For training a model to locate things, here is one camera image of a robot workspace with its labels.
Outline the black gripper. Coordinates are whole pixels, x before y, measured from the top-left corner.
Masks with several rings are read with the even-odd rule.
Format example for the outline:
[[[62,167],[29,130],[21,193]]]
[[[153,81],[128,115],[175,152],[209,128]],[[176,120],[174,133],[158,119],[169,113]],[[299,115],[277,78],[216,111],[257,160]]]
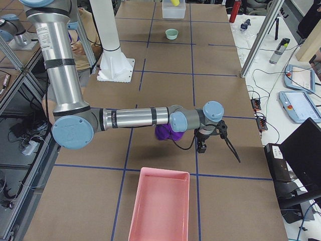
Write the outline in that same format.
[[[205,141],[213,135],[216,135],[216,127],[215,126],[207,126],[203,129],[194,129],[194,135],[197,139],[197,152],[198,153],[205,153],[206,149],[207,149],[207,145],[205,143]],[[226,143],[226,145],[228,146],[228,148],[230,149],[230,151],[232,152],[232,154],[235,156],[235,158],[237,159],[237,161],[240,163],[241,160],[239,158],[239,155],[236,151],[236,149],[234,148],[234,146],[232,145],[231,141],[228,139],[228,137],[224,137],[224,141]]]

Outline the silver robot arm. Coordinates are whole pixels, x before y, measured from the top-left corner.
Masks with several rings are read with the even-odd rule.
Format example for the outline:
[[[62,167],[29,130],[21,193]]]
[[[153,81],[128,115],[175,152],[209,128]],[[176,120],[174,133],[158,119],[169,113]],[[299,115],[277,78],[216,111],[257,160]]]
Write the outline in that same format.
[[[13,50],[31,51],[36,45],[15,14],[1,16],[1,37]]]
[[[44,65],[56,97],[53,111],[55,141],[67,149],[89,144],[95,133],[117,128],[165,127],[169,134],[194,131],[197,151],[206,150],[205,140],[219,135],[229,148],[223,106],[216,101],[188,110],[180,105],[134,109],[92,108],[81,92],[67,26],[78,14],[74,1],[23,1],[27,19],[35,26]]]

